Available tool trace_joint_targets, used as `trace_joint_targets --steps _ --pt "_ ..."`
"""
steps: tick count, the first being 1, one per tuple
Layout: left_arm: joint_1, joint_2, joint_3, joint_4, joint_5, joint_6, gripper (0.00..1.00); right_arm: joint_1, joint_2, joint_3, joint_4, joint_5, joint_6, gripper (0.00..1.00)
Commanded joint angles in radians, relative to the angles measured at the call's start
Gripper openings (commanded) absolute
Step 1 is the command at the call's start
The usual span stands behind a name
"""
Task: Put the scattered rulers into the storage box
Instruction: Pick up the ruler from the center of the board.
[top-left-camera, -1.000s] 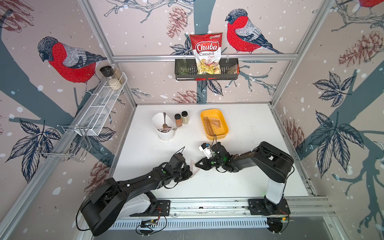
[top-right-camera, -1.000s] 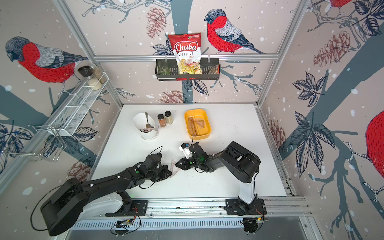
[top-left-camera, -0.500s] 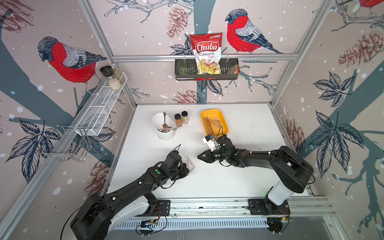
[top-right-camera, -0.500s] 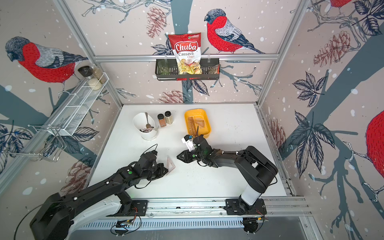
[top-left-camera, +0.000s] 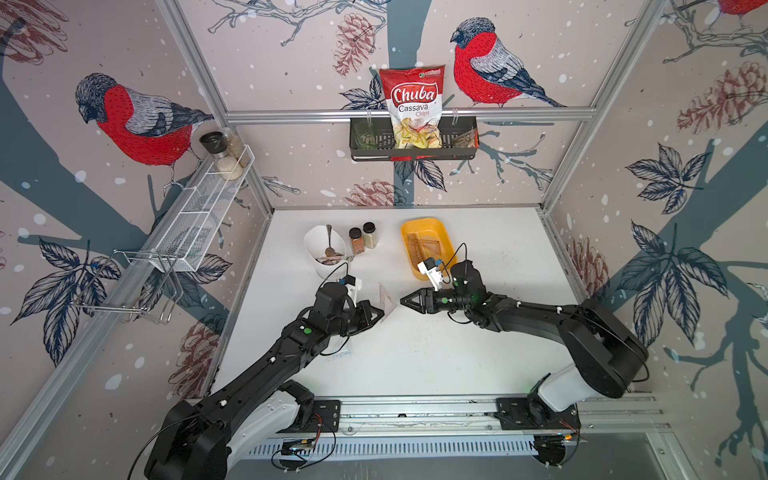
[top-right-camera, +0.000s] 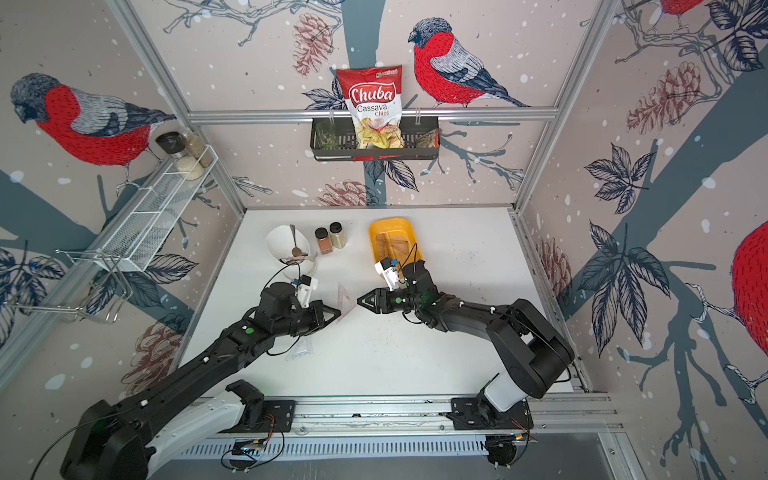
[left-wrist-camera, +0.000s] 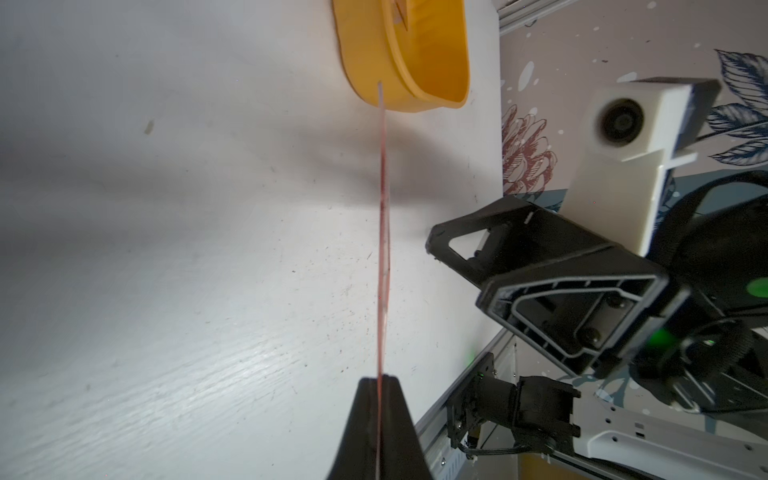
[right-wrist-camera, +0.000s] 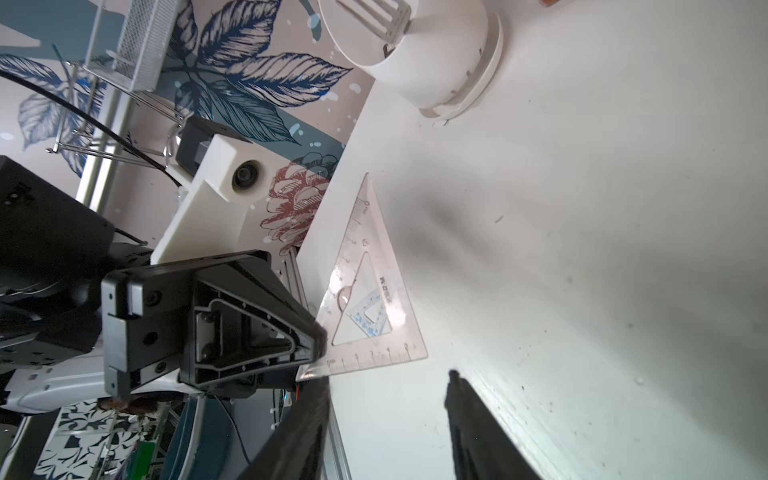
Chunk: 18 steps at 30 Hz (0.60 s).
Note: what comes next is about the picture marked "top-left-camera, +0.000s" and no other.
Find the yellow plastic storage box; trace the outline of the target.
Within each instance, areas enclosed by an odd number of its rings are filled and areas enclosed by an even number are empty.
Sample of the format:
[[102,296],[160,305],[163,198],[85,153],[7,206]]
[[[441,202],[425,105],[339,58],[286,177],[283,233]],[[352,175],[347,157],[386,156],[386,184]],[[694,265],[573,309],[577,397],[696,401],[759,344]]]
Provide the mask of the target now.
[[406,221],[401,226],[412,274],[421,281],[427,281],[425,274],[418,269],[418,264],[427,258],[440,260],[442,266],[453,266],[457,259],[453,256],[455,248],[444,224],[437,218],[425,217]]

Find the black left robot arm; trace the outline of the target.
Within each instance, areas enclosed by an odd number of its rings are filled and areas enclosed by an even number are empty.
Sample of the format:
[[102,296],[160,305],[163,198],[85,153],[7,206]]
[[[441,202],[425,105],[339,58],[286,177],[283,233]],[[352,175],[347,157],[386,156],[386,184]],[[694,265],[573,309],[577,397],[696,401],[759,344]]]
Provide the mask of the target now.
[[195,404],[179,401],[148,441],[148,479],[223,479],[254,445],[288,428],[312,394],[293,381],[329,346],[374,327],[384,310],[353,302],[346,286],[321,286],[313,305],[286,324],[266,353],[224,387]]

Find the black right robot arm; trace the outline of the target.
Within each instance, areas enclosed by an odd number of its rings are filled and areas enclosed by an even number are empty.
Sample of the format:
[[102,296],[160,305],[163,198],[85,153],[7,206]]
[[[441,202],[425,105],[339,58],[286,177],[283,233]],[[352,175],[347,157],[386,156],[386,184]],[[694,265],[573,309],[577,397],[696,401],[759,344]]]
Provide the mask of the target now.
[[425,264],[436,277],[433,285],[402,297],[402,306],[422,315],[460,311],[480,329],[532,335],[567,349],[570,364],[541,378],[524,401],[527,421],[536,427],[557,422],[582,400],[622,397],[646,367],[646,347],[596,300],[548,305],[492,293],[470,260],[451,268],[450,286],[443,288],[434,260]]

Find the clear triangle set square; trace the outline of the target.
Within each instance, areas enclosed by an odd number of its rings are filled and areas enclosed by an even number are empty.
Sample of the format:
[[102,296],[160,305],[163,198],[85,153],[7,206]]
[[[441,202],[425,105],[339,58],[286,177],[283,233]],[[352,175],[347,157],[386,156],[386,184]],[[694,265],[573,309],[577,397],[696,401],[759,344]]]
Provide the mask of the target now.
[[347,357],[351,357],[354,354],[354,349],[351,345],[345,346],[339,353],[337,353],[334,358],[336,360],[344,359]]

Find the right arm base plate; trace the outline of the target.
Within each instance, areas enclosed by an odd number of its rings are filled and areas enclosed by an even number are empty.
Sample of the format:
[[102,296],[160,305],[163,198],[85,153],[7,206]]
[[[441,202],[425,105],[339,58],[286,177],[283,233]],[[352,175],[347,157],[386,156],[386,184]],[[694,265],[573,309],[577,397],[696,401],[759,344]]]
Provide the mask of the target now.
[[500,397],[495,400],[497,419],[503,430],[578,430],[581,421],[575,405],[564,411],[552,410],[528,397]]

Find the pink triangle set square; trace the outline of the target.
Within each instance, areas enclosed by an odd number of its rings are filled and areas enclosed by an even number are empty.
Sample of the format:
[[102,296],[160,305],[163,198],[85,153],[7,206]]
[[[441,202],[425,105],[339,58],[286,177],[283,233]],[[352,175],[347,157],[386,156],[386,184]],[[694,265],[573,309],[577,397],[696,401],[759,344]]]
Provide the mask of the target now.
[[396,309],[397,303],[383,283],[379,283],[379,303],[383,311],[382,321],[384,321]]
[[420,247],[427,257],[440,257],[443,253],[442,243],[439,239],[423,238],[419,240]]

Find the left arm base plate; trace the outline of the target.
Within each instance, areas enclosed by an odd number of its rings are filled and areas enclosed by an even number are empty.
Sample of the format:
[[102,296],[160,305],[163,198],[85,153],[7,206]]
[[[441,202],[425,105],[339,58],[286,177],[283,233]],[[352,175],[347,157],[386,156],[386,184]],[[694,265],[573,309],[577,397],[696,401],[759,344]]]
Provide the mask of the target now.
[[281,400],[269,416],[277,420],[275,434],[338,432],[342,406],[339,399],[319,399],[294,380],[283,383],[275,395]]

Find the pink long stencil ruler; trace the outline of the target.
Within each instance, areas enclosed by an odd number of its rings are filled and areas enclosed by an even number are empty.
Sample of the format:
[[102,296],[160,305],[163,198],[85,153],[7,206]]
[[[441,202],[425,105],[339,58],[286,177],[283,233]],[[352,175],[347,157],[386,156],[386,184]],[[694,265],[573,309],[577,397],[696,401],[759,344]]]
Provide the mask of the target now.
[[414,233],[406,235],[406,247],[411,267],[416,276],[421,274],[418,265],[424,261],[421,241],[419,236]]

